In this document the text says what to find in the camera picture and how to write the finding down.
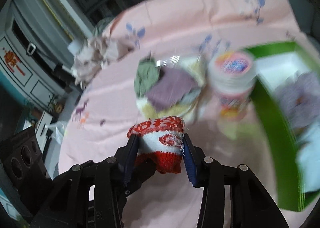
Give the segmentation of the red white knitted sock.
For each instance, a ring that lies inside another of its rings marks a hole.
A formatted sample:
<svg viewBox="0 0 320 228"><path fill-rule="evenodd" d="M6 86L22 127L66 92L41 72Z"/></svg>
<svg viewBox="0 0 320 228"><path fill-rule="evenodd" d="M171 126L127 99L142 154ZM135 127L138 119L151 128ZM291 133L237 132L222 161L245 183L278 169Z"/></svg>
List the red white knitted sock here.
<svg viewBox="0 0 320 228"><path fill-rule="evenodd" d="M138 166L151 159L156 171L161 174L181 173L182 153L184 150L184 121L178 116L166 116L133 125L127 137L139 137L139 149L135 164Z"/></svg>

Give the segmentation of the green knitted cloth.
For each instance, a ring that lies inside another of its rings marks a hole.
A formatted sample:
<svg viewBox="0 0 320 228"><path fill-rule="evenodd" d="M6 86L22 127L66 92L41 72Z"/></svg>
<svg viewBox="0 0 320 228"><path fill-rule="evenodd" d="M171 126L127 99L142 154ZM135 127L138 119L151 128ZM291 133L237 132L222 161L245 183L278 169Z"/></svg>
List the green knitted cloth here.
<svg viewBox="0 0 320 228"><path fill-rule="evenodd" d="M143 97L161 77L161 68L157 67L154 58L144 58L140 60L134 80L136 97Z"/></svg>

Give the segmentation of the light blue plush toy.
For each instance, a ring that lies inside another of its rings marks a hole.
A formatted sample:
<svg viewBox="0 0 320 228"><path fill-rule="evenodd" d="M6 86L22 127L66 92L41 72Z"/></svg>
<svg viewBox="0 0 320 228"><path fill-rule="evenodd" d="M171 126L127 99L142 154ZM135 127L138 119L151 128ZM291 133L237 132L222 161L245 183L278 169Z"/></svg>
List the light blue plush toy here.
<svg viewBox="0 0 320 228"><path fill-rule="evenodd" d="M296 162L303 176L303 192L319 190L319 122L310 125L297 139Z"/></svg>

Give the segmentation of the pink floral tablecloth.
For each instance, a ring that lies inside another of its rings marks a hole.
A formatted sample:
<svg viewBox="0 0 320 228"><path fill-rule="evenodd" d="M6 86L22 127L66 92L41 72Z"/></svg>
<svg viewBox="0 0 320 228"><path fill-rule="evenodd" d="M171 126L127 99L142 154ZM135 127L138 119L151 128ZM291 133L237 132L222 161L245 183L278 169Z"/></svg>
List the pink floral tablecloth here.
<svg viewBox="0 0 320 228"><path fill-rule="evenodd" d="M151 157L157 172L129 196L125 227L196 226L202 190L185 173L183 132L221 164L248 165L275 196L267 138L253 107L243 121L221 125L206 62L299 32L288 0L147 0L122 12L103 37L127 40L134 50L84 91L66 127L59 171L113 156L136 125L147 131L139 159Z"/></svg>

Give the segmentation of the purple knitted cloth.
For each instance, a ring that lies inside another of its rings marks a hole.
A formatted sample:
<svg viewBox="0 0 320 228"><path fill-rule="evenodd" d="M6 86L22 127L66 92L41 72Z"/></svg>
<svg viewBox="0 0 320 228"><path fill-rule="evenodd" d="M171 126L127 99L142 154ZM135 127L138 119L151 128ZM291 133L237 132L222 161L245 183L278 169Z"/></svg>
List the purple knitted cloth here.
<svg viewBox="0 0 320 228"><path fill-rule="evenodd" d="M193 101L201 91L196 80L184 69L176 67L161 68L162 77L147 92L145 97L153 108L160 112L183 100Z"/></svg>

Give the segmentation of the cream yellow towel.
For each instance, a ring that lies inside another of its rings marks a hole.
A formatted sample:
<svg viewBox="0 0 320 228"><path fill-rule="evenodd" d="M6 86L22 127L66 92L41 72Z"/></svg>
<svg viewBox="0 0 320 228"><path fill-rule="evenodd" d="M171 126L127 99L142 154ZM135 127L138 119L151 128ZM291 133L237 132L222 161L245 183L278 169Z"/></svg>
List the cream yellow towel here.
<svg viewBox="0 0 320 228"><path fill-rule="evenodd" d="M206 86L205 61L201 55L140 60L134 80L136 105L146 119L179 116L196 118L200 96Z"/></svg>

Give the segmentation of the pink lidded plastic jar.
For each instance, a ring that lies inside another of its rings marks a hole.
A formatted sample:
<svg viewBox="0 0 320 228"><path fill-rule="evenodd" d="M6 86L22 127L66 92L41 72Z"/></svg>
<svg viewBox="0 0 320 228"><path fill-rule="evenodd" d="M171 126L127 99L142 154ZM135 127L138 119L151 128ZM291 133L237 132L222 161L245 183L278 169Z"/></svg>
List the pink lidded plastic jar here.
<svg viewBox="0 0 320 228"><path fill-rule="evenodd" d="M220 115L241 119L256 82L254 58L245 51L215 55L208 64L208 80L219 99Z"/></svg>

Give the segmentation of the grey cabinet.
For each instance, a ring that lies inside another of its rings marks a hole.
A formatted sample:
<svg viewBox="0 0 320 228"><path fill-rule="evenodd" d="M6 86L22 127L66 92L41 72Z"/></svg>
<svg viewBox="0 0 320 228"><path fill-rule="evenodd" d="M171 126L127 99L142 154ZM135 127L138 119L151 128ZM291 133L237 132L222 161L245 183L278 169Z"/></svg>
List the grey cabinet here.
<svg viewBox="0 0 320 228"><path fill-rule="evenodd" d="M37 0L7 0L1 10L1 73L25 100L50 110L77 90L68 72L70 41Z"/></svg>

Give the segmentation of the purple mesh bath sponge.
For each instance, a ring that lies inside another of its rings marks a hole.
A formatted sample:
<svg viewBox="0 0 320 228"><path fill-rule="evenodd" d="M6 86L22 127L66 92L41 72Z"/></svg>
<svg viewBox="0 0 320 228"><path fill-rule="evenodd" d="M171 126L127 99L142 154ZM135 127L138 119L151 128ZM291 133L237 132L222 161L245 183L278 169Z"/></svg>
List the purple mesh bath sponge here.
<svg viewBox="0 0 320 228"><path fill-rule="evenodd" d="M319 118L319 78L315 72L288 78L274 97L292 128L304 128Z"/></svg>

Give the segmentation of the green cardboard box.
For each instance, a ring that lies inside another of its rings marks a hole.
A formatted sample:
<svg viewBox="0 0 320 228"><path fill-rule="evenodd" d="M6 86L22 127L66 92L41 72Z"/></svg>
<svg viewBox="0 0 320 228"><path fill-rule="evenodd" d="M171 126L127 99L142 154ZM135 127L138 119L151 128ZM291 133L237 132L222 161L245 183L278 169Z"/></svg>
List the green cardboard box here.
<svg viewBox="0 0 320 228"><path fill-rule="evenodd" d="M319 191L304 192L303 173L296 163L296 137L276 102L274 91L298 74L319 73L319 58L294 41L272 42L244 50L256 62L257 82L251 100L270 144L278 205L285 210L301 212L319 195Z"/></svg>

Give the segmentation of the crumpled beige cloth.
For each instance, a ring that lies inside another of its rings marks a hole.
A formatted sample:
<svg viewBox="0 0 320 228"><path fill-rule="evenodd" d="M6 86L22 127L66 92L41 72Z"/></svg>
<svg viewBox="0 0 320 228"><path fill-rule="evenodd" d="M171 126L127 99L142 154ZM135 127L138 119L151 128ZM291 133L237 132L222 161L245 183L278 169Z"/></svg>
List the crumpled beige cloth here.
<svg viewBox="0 0 320 228"><path fill-rule="evenodd" d="M103 30L112 17L100 20L93 29L93 36L85 41L74 39L68 51L74 56L71 75L74 83L84 89L102 69L116 62L133 50L125 40L103 36Z"/></svg>

